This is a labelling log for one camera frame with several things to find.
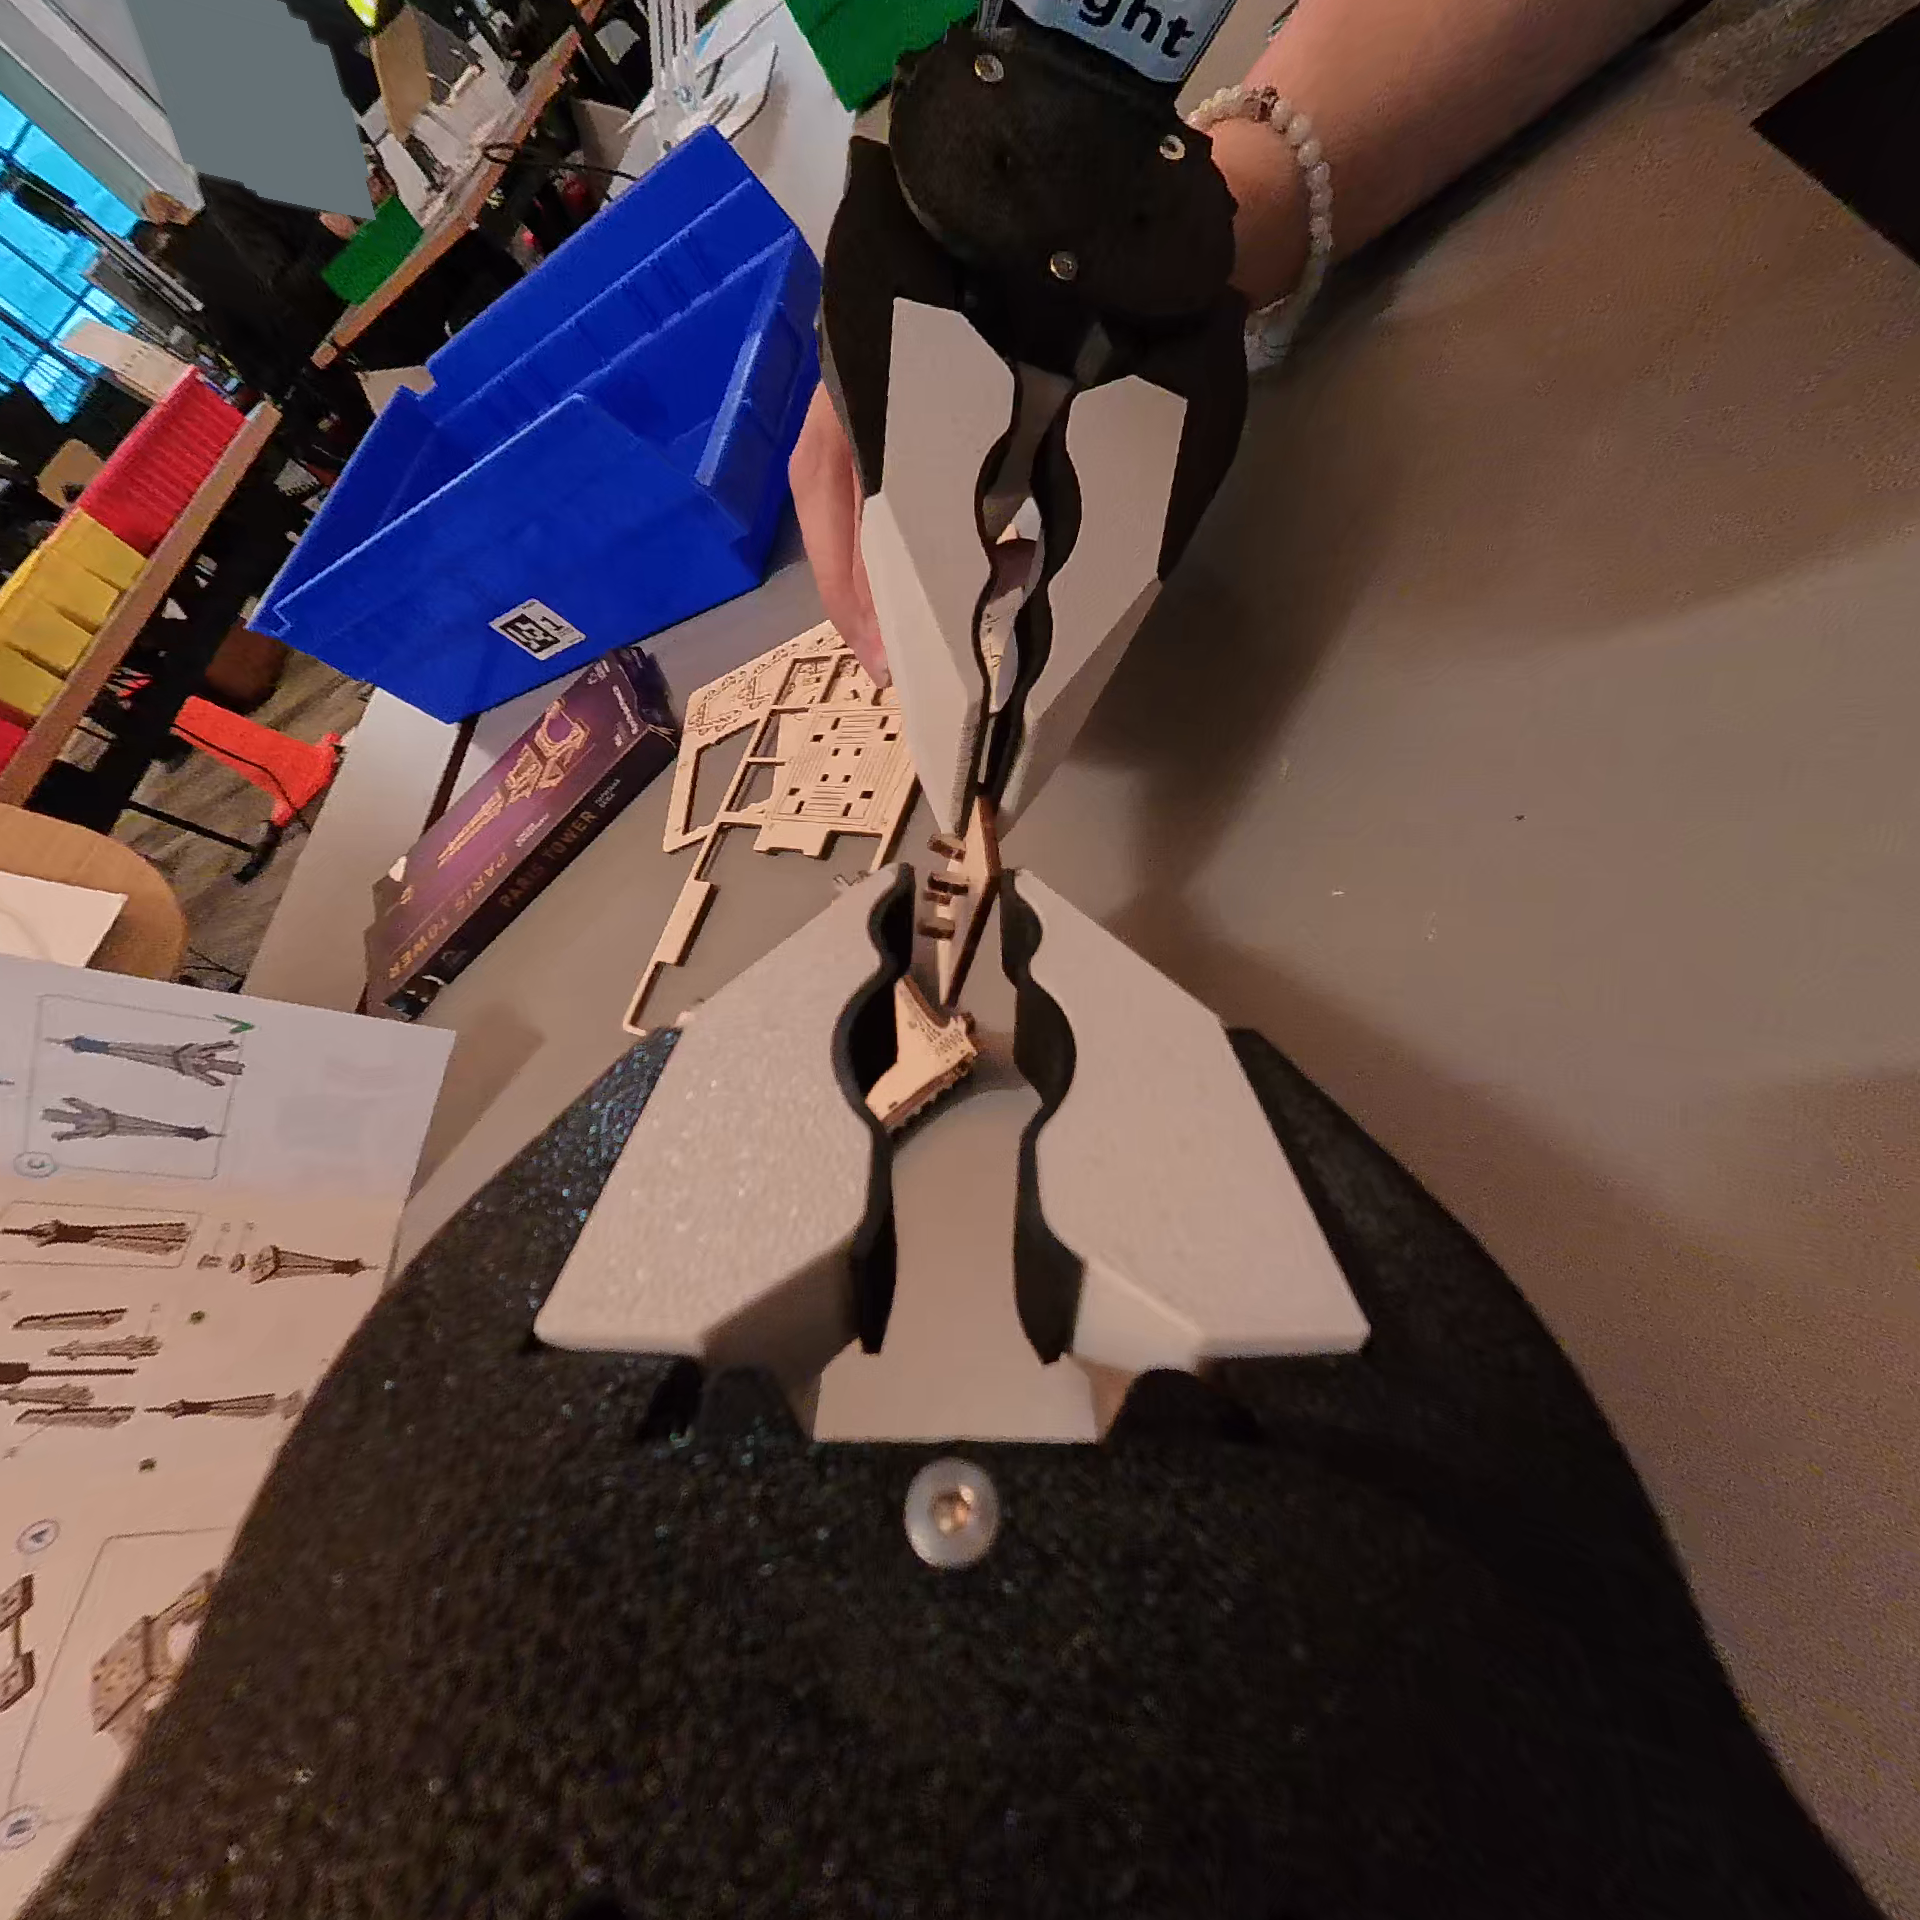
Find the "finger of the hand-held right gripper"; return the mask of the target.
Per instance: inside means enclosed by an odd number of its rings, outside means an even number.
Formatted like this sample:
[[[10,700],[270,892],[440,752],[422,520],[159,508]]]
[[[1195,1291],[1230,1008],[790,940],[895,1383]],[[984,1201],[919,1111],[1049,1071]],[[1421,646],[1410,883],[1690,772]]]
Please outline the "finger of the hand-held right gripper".
[[[880,486],[859,548],[903,738],[938,830],[968,815],[986,682],[976,623],[992,579],[979,488],[1016,411],[1016,374],[953,308],[895,300]]]
[[[1007,833],[1063,767],[1160,595],[1185,406],[1138,376],[1077,393],[1042,441],[1042,571],[1001,662],[983,777]]]

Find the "purple puzzle box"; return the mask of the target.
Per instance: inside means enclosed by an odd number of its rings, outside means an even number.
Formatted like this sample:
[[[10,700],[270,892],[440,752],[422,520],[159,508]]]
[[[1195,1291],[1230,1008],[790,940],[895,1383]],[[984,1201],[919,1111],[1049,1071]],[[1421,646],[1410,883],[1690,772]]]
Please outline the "purple puzzle box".
[[[421,1018],[678,750],[658,662],[591,664],[374,884],[363,1012]]]

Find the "brown board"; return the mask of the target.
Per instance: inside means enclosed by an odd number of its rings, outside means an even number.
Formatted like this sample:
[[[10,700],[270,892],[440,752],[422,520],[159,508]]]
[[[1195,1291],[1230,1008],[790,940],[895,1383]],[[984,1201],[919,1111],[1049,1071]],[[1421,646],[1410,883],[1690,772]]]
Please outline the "brown board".
[[[170,980],[185,961],[174,887],[131,848],[2,804],[2,953]]]

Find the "blue plastic bin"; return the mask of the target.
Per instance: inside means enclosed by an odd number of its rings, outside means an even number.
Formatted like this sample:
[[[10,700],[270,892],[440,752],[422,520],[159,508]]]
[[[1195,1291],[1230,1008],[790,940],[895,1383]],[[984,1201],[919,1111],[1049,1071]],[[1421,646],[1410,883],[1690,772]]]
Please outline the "blue plastic bin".
[[[694,134],[374,416],[248,627],[450,726],[751,593],[821,282]]]

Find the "folded paper instruction sheet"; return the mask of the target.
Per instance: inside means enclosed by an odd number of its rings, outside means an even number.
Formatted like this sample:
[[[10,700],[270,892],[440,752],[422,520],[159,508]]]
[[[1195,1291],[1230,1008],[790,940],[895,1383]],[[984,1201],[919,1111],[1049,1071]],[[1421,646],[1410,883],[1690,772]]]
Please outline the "folded paper instruction sheet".
[[[5,955],[2,1903],[170,1694],[392,1271],[453,1036]]]

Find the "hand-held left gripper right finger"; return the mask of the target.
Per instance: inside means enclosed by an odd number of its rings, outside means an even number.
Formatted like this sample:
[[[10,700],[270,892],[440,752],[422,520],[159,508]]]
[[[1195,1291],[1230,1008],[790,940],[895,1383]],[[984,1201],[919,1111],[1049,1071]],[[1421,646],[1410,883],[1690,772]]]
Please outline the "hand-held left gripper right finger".
[[[1368,1321],[1224,1024],[1027,871],[999,879],[1015,1304],[1042,1362],[1199,1374],[1357,1353]]]

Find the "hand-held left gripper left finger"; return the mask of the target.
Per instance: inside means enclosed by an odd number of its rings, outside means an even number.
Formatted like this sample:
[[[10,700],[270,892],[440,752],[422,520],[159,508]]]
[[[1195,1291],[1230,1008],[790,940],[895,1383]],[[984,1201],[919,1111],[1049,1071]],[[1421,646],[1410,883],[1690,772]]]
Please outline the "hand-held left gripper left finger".
[[[917,883],[893,862],[709,996],[666,1051],[537,1320],[571,1353],[875,1353]]]

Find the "small green box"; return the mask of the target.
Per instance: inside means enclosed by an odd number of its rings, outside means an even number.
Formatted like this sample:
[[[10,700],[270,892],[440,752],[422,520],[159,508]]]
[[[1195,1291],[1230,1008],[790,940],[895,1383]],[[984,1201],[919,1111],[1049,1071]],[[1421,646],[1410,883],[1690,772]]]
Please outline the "small green box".
[[[421,222],[405,200],[384,200],[374,215],[325,266],[322,279],[343,304],[360,304],[399,270],[421,243]]]

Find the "orange plastic stand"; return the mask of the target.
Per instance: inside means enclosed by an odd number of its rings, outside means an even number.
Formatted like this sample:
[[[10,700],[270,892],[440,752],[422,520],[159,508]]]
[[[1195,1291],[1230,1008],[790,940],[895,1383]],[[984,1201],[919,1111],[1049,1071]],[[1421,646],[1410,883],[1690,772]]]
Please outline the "orange plastic stand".
[[[201,698],[181,704],[170,735],[255,786],[272,804],[270,825],[275,830],[293,827],[325,801],[345,745],[338,735],[318,740],[287,737]]]

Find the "large green box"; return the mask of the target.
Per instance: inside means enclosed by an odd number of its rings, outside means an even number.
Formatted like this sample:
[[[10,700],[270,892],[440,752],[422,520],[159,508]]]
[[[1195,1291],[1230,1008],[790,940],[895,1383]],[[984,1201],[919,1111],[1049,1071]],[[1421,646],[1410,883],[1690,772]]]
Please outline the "large green box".
[[[832,97],[850,113],[872,106],[903,58],[938,42],[976,14],[976,3],[785,3]]]

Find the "person's right forearm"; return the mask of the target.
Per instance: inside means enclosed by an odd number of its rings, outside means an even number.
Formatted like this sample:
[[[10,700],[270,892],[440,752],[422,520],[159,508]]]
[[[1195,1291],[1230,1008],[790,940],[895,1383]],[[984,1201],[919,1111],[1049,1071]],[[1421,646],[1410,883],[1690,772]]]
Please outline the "person's right forearm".
[[[1243,80],[1312,123],[1341,260],[1672,12],[1674,3],[1299,3]]]

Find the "large glass window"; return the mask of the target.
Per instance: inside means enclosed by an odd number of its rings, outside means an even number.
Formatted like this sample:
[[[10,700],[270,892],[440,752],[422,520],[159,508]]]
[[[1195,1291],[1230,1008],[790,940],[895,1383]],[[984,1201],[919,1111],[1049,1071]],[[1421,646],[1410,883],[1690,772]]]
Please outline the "large glass window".
[[[29,177],[114,238],[129,238],[135,215],[10,102],[2,102],[2,172],[2,388],[31,396],[64,426],[103,379],[95,362],[64,348],[66,334],[99,323],[137,337],[142,319],[99,284],[95,270],[112,266],[103,243],[16,191]]]

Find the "wooden puzzle parts sheet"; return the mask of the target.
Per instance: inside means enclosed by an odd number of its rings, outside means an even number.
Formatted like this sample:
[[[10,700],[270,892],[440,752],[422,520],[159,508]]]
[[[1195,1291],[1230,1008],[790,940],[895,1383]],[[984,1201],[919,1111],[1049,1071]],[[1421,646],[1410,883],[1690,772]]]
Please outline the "wooden puzzle parts sheet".
[[[715,896],[712,862],[743,833],[759,855],[825,857],[869,844],[882,867],[917,801],[895,695],[880,688],[833,625],[709,680],[688,698],[661,848],[683,867],[622,1030],[640,1039],[647,1003],[683,967]]]

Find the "person's right hand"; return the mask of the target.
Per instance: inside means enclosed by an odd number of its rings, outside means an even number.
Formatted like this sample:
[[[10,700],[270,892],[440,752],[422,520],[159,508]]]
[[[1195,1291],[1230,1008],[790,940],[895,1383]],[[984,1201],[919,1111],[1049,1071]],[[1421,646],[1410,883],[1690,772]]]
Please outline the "person's right hand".
[[[1214,126],[1209,138],[1215,169],[1237,202],[1231,282],[1249,307],[1267,307],[1291,296],[1304,274],[1304,174],[1272,129],[1231,120]],[[886,688],[891,668],[859,547],[864,494],[857,459],[825,385],[816,386],[790,454],[787,490],[822,615],[872,684]]]

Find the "rack of red yellow bins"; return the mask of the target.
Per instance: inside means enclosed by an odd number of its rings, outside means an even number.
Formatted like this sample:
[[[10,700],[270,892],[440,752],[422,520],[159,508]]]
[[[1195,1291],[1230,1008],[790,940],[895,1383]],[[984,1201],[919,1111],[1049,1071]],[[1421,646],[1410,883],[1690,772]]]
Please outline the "rack of red yellow bins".
[[[26,804],[270,451],[280,409],[239,411],[185,371],[2,591],[2,801]]]

